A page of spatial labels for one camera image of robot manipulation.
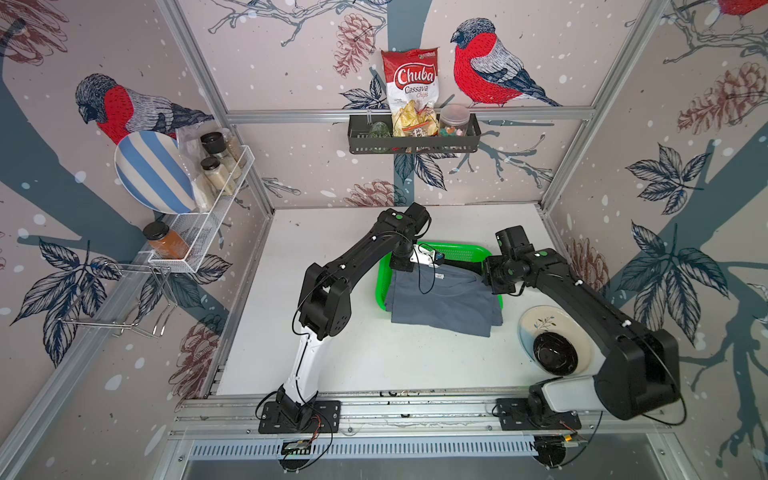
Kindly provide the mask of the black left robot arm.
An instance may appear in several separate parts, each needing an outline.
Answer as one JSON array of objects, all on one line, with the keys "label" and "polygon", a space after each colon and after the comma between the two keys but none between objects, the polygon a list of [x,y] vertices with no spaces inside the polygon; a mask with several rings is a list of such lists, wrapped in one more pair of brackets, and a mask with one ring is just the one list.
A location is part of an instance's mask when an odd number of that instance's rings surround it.
[{"label": "black left robot arm", "polygon": [[293,331],[300,346],[288,379],[276,393],[283,409],[300,411],[318,393],[326,349],[351,319],[351,294],[357,283],[385,256],[390,257],[392,270],[411,272],[418,264],[416,243],[430,223],[427,209],[418,203],[403,212],[387,209],[340,257],[307,268],[296,310],[301,328]]}]

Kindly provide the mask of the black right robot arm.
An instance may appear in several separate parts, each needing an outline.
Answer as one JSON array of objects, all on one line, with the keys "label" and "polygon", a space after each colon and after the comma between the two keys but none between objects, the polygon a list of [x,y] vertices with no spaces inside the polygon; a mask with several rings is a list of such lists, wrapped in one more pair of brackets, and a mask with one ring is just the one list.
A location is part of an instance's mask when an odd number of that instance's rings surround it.
[{"label": "black right robot arm", "polygon": [[534,418],[579,410],[631,420],[682,398],[677,340],[651,331],[610,304],[551,248],[537,249],[522,226],[495,234],[500,252],[483,262],[493,293],[518,296],[533,288],[553,299],[595,343],[604,360],[596,374],[558,376],[529,389]]}]

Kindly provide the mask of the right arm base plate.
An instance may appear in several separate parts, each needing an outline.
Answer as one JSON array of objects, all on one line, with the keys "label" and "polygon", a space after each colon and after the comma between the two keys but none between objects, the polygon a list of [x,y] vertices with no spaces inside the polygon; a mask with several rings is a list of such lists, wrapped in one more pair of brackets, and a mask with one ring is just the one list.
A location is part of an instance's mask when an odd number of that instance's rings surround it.
[{"label": "right arm base plate", "polygon": [[499,398],[491,414],[503,431],[569,431],[582,428],[576,412],[555,412],[546,404],[523,398]]}]

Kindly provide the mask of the green plastic basket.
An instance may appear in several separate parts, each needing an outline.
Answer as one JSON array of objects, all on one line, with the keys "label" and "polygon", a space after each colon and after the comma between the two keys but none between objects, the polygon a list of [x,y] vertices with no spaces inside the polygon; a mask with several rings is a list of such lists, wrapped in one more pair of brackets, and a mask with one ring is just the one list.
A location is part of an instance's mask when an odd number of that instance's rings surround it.
[{"label": "green plastic basket", "polygon": [[[441,242],[419,242],[417,252],[432,254],[439,252],[445,262],[464,262],[475,264],[482,268],[484,260],[491,255],[491,252],[478,245],[441,243]],[[392,269],[390,267],[391,254],[384,256],[378,264],[377,282],[375,299],[381,310],[386,311],[386,298],[392,280]]]}]

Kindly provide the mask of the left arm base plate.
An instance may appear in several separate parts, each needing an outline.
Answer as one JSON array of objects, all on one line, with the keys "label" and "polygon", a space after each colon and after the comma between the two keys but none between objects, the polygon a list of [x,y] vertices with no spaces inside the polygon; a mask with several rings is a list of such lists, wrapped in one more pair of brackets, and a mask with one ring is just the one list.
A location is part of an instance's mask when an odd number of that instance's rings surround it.
[{"label": "left arm base plate", "polygon": [[286,411],[276,401],[264,404],[258,416],[260,434],[337,433],[342,403],[315,400],[299,409]]}]

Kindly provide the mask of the grey t-shirt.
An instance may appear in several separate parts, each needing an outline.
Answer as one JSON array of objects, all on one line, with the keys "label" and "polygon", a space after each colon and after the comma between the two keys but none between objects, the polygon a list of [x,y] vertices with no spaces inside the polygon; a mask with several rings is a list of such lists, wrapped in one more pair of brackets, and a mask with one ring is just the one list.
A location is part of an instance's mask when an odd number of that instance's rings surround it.
[{"label": "grey t-shirt", "polygon": [[422,325],[488,337],[503,324],[499,298],[480,275],[450,265],[395,271],[385,310],[397,324]]}]

